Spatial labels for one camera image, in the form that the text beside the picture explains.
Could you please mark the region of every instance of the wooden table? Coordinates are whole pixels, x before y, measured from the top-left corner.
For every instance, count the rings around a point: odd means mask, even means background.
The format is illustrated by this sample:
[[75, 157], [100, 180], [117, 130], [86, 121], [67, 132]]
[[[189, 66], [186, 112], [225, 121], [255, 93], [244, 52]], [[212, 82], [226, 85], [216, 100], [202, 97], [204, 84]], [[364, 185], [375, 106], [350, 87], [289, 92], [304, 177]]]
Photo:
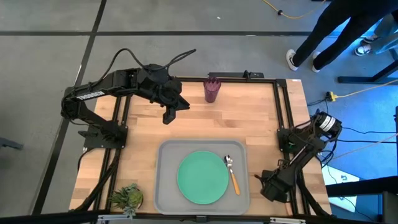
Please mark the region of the wooden table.
[[[294, 123], [307, 121], [309, 115], [301, 81], [287, 80], [287, 89]], [[281, 102], [284, 102], [282, 90], [279, 91]], [[144, 194], [139, 212], [158, 213], [153, 202], [155, 163], [157, 150], [163, 141], [175, 138], [235, 139], [246, 147], [248, 158], [251, 203], [244, 215], [288, 215], [284, 203], [270, 202], [260, 194], [261, 183], [253, 176], [260, 175], [264, 169], [274, 170], [278, 159], [282, 158], [276, 136], [278, 121], [272, 85], [223, 83], [216, 102], [210, 104], [205, 101], [202, 83], [184, 82], [182, 96], [191, 104], [191, 109], [178, 111], [177, 118], [169, 125], [162, 124], [164, 108], [133, 96], [127, 119], [127, 143], [121, 153], [115, 189], [137, 183]], [[112, 96], [99, 98], [95, 113], [111, 119], [114, 103]], [[284, 103], [281, 105], [287, 124]], [[79, 206], [97, 184], [103, 155], [104, 149], [95, 149], [82, 159], [70, 209]], [[312, 159], [303, 173], [306, 186], [315, 200], [331, 213], [319, 162]], [[105, 205], [107, 189], [106, 185], [100, 208]], [[299, 211], [302, 212], [297, 194]]]

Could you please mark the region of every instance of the plastic cup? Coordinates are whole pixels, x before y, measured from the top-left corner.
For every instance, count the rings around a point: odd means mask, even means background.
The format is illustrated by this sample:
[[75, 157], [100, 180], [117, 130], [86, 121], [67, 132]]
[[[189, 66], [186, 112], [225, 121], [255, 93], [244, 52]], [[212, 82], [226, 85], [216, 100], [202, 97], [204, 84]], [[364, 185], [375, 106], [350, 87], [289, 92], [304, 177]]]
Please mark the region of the plastic cup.
[[218, 91], [221, 88], [221, 82], [216, 77], [209, 77], [203, 82], [205, 87], [205, 100], [208, 103], [216, 101]]

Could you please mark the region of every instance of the person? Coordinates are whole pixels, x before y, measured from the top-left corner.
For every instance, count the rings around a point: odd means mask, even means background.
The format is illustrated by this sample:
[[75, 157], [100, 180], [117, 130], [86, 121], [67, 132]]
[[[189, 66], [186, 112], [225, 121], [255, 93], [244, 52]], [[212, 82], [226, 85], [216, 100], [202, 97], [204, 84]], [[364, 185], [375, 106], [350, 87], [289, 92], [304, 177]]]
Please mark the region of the person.
[[374, 30], [374, 34], [365, 37], [361, 46], [356, 47], [354, 53], [358, 56], [370, 52], [379, 54], [386, 50], [393, 49], [398, 45], [398, 10], [386, 15]]
[[398, 9], [398, 0], [333, 0], [297, 51], [293, 49], [287, 51], [286, 60], [289, 68], [296, 71], [327, 35], [350, 19], [333, 44], [323, 52], [313, 54], [312, 71], [319, 72], [378, 20], [396, 9]]

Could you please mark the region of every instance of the green plate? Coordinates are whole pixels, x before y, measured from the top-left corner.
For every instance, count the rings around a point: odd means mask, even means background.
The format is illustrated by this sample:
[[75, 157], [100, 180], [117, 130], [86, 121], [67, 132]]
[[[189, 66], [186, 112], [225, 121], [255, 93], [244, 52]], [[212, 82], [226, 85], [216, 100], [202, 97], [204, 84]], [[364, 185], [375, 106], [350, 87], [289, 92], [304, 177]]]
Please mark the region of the green plate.
[[177, 183], [181, 193], [191, 202], [206, 205], [223, 196], [229, 175], [224, 161], [208, 151], [189, 154], [180, 164]]

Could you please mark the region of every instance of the spoon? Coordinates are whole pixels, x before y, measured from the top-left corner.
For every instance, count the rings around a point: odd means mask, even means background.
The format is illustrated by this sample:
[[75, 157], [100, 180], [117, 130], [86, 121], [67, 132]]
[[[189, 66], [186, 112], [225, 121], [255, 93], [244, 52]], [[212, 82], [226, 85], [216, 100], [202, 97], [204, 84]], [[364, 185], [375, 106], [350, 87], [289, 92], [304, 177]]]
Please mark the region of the spoon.
[[240, 194], [241, 194], [241, 191], [240, 191], [240, 189], [239, 189], [238, 182], [236, 181], [234, 172], [232, 171], [232, 161], [233, 161], [233, 160], [232, 160], [231, 156], [229, 156], [229, 155], [224, 156], [224, 161], [225, 161], [225, 164], [226, 164], [227, 168], [229, 169], [229, 171], [230, 171], [230, 173], [231, 173], [232, 183], [234, 184], [235, 193], [236, 193], [237, 195], [240, 195]]

